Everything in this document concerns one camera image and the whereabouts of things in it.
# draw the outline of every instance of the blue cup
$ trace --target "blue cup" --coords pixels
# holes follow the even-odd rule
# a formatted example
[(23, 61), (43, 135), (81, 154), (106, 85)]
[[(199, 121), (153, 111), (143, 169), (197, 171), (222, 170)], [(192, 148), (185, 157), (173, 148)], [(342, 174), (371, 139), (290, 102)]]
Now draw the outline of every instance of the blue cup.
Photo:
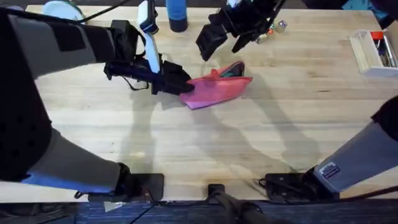
[(185, 0), (166, 0), (170, 29), (174, 32), (184, 32), (188, 28), (187, 3)]

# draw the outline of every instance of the cable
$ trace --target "cable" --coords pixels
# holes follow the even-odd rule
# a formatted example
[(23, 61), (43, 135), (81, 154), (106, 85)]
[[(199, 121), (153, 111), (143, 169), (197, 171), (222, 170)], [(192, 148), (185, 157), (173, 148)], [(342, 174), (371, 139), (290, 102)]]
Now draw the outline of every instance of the cable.
[[(259, 185), (261, 187), (265, 187), (265, 185), (263, 183), (261, 183), (261, 181), (263, 181), (263, 180), (264, 179), (259, 180)], [(370, 193), (365, 193), (365, 194), (361, 194), (361, 195), (357, 195), (357, 196), (353, 196), (353, 197), (341, 198), (341, 199), (335, 199), (335, 200), (321, 200), (321, 201), (314, 201), (314, 202), (289, 202), (289, 201), (275, 202), (272, 200), (261, 200), (260, 202), (269, 203), (269, 204), (273, 204), (273, 205), (318, 205), (318, 204), (328, 204), (328, 203), (343, 203), (343, 202), (354, 202), (354, 201), (358, 201), (358, 200), (364, 200), (367, 198), (385, 195), (385, 194), (393, 193), (396, 191), (398, 191), (398, 185), (392, 186), (392, 187), (387, 187), (387, 188), (381, 189), (381, 190), (375, 190)]]
[(88, 16), (88, 17), (86, 17), (86, 18), (84, 18), (84, 19), (80, 19), (80, 20), (77, 21), (77, 22), (78, 22), (78, 23), (82, 23), (82, 22), (87, 22), (87, 21), (89, 21), (89, 20), (92, 20), (92, 19), (94, 19), (94, 18), (96, 18), (96, 17), (98, 17), (98, 16), (100, 16), (100, 15), (102, 15), (102, 14), (105, 14), (105, 13), (107, 13), (107, 12), (109, 12), (109, 11), (112, 11), (113, 9), (116, 9), (116, 8), (119, 7), (119, 6), (124, 5), (125, 3), (129, 2), (129, 1), (131, 1), (131, 0), (123, 0), (123, 1), (121, 1), (121, 2), (119, 2), (119, 3), (117, 3), (117, 4), (114, 5), (114, 6), (111, 6), (111, 7), (107, 8), (107, 9), (104, 9), (104, 10), (102, 10), (102, 11), (100, 11), (100, 12), (94, 13), (94, 14), (92, 14), (91, 16)]
[(41, 223), (38, 223), (38, 224), (44, 224), (44, 223), (50, 223), (50, 222), (54, 222), (55, 220), (60, 220), (60, 219), (63, 219), (63, 218), (66, 218), (66, 217), (70, 217), (71, 215), (64, 215), (64, 216), (61, 216), (61, 217), (58, 217), (58, 218), (53, 218), (53, 219), (50, 219), (50, 220), (47, 220), (47, 221), (44, 221), (44, 222), (41, 222)]
[(151, 209), (153, 209), (156, 206), (156, 204), (152, 204), (149, 208), (147, 208), (145, 211), (143, 211), (141, 214), (139, 214), (135, 219), (133, 219), (130, 224), (135, 223), (138, 219), (140, 219), (143, 215), (145, 215), (147, 212), (149, 212)]

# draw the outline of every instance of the wooden tabletop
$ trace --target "wooden tabletop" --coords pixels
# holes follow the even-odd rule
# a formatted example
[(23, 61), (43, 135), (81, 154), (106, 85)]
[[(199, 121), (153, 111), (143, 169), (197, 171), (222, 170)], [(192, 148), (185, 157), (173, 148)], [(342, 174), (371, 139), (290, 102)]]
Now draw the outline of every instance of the wooden tabletop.
[[(86, 15), (105, 7), (82, 6)], [(27, 10), (41, 12), (42, 6)], [(36, 81), (45, 106), (66, 138), (133, 172), (165, 175), (165, 200), (201, 200), (210, 183), (225, 184), (237, 198), (263, 199), (252, 180), (272, 172), (305, 172), (333, 154), (398, 94), (398, 79), (358, 73), (348, 36), (379, 30), (370, 11), (282, 10), (288, 23), (262, 45), (238, 54), (235, 39), (204, 62), (195, 44), (216, 9), (188, 9), (189, 28), (169, 29), (166, 10), (157, 8), (155, 35), (160, 53), (191, 77), (235, 61), (254, 77), (244, 94), (220, 105), (191, 111), (176, 96), (133, 92), (122, 78), (108, 81), (103, 64), (89, 65)], [(90, 21), (136, 20), (136, 7), (120, 7)], [(398, 184), (398, 169), (362, 182), (344, 197)], [(75, 201), (72, 190), (2, 183), (0, 202)]]

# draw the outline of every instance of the small object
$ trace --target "small object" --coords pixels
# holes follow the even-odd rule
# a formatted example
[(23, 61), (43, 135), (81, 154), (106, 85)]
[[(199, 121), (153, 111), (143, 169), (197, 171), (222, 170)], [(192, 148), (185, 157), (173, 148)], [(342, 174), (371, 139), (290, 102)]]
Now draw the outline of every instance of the small object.
[(278, 24), (275, 26), (275, 31), (279, 34), (285, 32), (287, 27), (287, 23), (285, 21), (280, 21)]
[(382, 31), (373, 31), (371, 35), (373, 40), (382, 40), (384, 33)]
[(166, 0), (170, 29), (174, 32), (184, 32), (188, 28), (187, 3), (185, 0)]
[(386, 34), (384, 34), (384, 43), (386, 44), (387, 49), (387, 58), (391, 67), (396, 67), (398, 65), (397, 57), (392, 49), (392, 46), (389, 42), (389, 39)]
[(259, 37), (257, 37), (256, 43), (262, 44), (266, 41), (267, 38), (268, 38), (267, 34), (261, 34)]
[(43, 14), (74, 21), (79, 21), (84, 18), (82, 11), (68, 1), (49, 1), (45, 3)]
[(252, 77), (243, 77), (243, 73), (243, 62), (236, 62), (220, 70), (213, 69), (209, 75), (189, 80), (187, 83), (194, 85), (195, 89), (181, 93), (180, 99), (191, 110), (195, 110), (236, 98), (252, 81)]

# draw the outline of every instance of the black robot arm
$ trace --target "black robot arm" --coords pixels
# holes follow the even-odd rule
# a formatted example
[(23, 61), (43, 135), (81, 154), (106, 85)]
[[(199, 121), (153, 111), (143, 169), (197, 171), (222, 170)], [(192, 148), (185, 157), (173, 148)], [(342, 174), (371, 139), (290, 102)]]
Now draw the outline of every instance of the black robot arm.
[(136, 54), (142, 35), (128, 21), (85, 26), (0, 8), (0, 27), (0, 179), (78, 190), (76, 197), (88, 194), (91, 201), (130, 201), (143, 195), (160, 200), (162, 174), (131, 174), (126, 165), (104, 160), (53, 129), (34, 80), (105, 62), (109, 79), (135, 78), (152, 83), (152, 94), (179, 95), (193, 90), (182, 67), (160, 61), (160, 71), (152, 72), (144, 54)]

